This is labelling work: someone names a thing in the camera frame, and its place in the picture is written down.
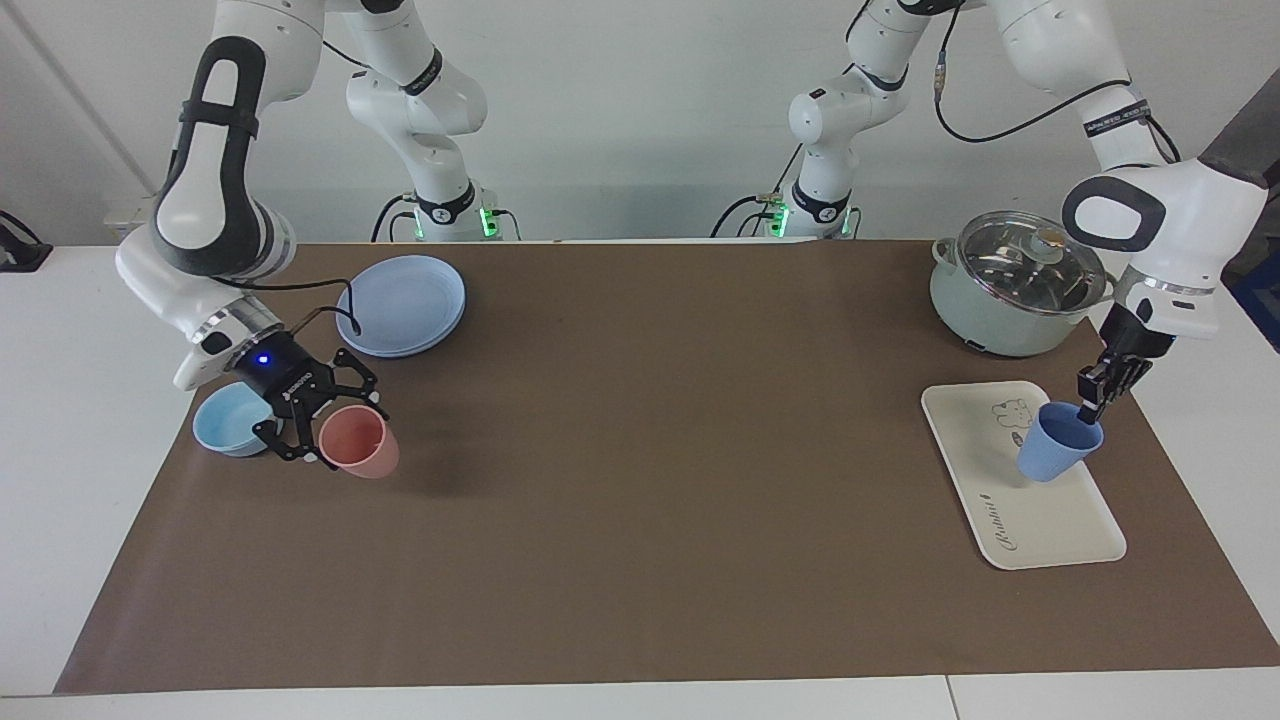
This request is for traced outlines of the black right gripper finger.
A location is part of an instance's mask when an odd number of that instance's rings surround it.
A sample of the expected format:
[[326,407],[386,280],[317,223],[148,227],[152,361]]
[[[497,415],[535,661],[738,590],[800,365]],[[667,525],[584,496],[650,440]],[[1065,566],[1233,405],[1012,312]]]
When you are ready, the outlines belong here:
[[381,406],[378,377],[352,352],[335,352],[333,359],[315,375],[315,395],[319,406],[325,407],[338,398],[352,398],[374,410],[381,419],[390,415]]
[[329,462],[317,446],[314,419],[305,405],[289,410],[284,418],[270,416],[255,424],[255,437],[279,459],[291,462]]

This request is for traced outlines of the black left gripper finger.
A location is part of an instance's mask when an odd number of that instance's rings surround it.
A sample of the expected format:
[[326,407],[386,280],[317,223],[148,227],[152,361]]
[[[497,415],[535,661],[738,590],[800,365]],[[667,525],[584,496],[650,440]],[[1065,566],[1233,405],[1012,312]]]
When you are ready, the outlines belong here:
[[1116,401],[1151,369],[1151,360],[1106,360],[1102,364],[1102,400]]
[[1078,372],[1078,393],[1082,401],[1078,419],[1088,425],[1097,425],[1111,404],[1110,365],[1082,368]]

